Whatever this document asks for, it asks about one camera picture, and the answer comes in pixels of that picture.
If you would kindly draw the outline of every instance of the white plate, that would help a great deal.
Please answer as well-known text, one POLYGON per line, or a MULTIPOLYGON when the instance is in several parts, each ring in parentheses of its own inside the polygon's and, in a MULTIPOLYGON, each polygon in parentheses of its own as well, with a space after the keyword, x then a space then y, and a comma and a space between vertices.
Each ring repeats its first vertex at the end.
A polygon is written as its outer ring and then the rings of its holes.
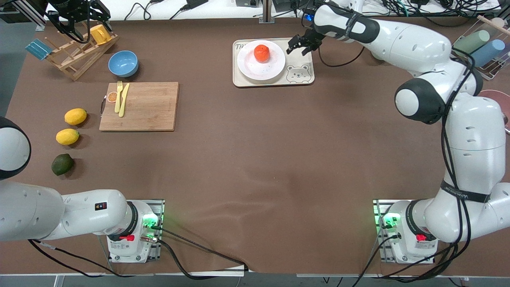
POLYGON ((237 66, 250 79, 258 81, 269 80, 278 76, 285 68, 285 53, 282 48, 271 41, 252 41, 239 51, 237 66), (269 61, 264 63, 257 61, 253 54, 255 47, 261 44, 269 48, 269 61))

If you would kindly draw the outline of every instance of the brown tabletop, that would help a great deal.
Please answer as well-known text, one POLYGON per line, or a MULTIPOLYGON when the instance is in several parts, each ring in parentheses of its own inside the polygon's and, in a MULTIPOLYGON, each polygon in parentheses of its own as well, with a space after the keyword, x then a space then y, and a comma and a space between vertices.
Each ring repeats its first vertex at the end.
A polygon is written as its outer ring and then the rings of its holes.
MULTIPOLYGON (((413 21, 452 40, 468 27, 413 21)), ((129 81, 180 83, 175 131, 99 132, 100 103, 108 83, 118 80, 108 71, 109 55, 76 82, 28 55, 7 118, 30 138, 32 160, 12 180, 62 194, 115 188, 128 199, 163 198, 166 228, 266 273, 359 273, 375 239, 372 200, 436 195, 444 173, 440 126, 408 120, 394 106, 395 89, 411 78, 407 72, 380 64, 368 52, 341 68, 322 65, 314 54, 312 85, 241 89, 232 83, 233 42, 303 34, 297 19, 278 19, 275 25, 215 19, 113 26, 120 39, 109 54, 131 50, 140 61, 129 81), (81 142, 66 148, 55 134, 68 127, 64 113, 75 107, 90 116, 79 128, 81 142), (50 169, 62 153, 77 161, 67 178, 50 169)), ((52 27, 36 36, 57 37, 52 27)), ((360 48, 327 39, 322 53, 335 64, 360 48)), ((508 92, 507 77, 502 71, 485 88, 508 92)), ((473 240, 445 274, 510 276, 501 268, 510 264, 510 249, 501 248, 509 236, 507 229, 473 240)), ((236 265, 165 240, 189 271, 236 265)), ((50 243, 106 263, 95 235, 50 243)), ((28 242, 3 242, 0 253, 2 274, 69 272, 28 242)), ((101 272, 55 256, 83 271, 101 272)), ((159 262, 114 267, 124 274, 177 271, 166 251, 159 262)), ((373 264, 368 273, 397 268, 373 264)))

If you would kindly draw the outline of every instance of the gray floor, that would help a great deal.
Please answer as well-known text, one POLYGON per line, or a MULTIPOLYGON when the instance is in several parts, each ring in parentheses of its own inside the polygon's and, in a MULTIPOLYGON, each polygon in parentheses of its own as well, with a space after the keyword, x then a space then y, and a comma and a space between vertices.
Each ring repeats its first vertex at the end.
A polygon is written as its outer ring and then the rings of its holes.
MULTIPOLYGON (((32 23, 6 24, 0 20, 0 115, 5 116, 11 100, 14 87, 21 71, 25 55, 24 47, 30 43, 35 34, 35 25, 32 23)), ((53 286, 54 276, 0 276, 0 287, 50 287, 53 286)), ((338 278, 331 278, 326 284, 322 278, 298 278, 292 274, 255 274, 246 273, 239 286, 274 286, 274 287, 312 287, 333 286, 339 282, 338 278)), ((206 281, 192 281, 184 276, 141 276, 134 278, 117 278, 106 276, 102 278, 86 278, 84 276, 67 276, 65 287, 125 287, 125 286, 210 286, 210 287, 236 287, 238 278, 215 278, 206 281)), ((340 286, 350 286, 354 278, 345 278, 340 286)), ((364 278, 359 287, 398 286, 399 282, 364 278)), ((428 281, 411 283, 407 286, 447 287, 454 286, 446 278, 434 278, 428 281)), ((510 286, 510 279, 472 278, 470 286, 510 286)))

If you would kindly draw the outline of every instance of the cutting board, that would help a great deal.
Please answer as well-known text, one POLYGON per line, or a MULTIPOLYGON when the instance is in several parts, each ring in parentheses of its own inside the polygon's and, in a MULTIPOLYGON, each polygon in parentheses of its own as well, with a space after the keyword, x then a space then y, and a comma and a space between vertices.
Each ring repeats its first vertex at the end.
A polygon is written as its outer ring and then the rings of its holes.
MULTIPOLYGON (((108 91, 117 91, 117 83, 108 91)), ((179 83, 130 83, 124 117, 115 113, 115 103, 106 102, 99 124, 100 131, 173 131, 177 112, 179 83)))

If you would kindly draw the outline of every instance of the cartoon bear face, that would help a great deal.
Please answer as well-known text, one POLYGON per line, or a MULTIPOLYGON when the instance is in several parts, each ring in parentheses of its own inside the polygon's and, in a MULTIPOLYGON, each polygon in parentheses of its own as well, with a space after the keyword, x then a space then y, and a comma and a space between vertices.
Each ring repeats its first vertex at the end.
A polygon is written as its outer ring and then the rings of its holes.
POLYGON ((310 67, 302 65, 301 67, 287 66, 287 81, 290 83, 310 83, 310 67))

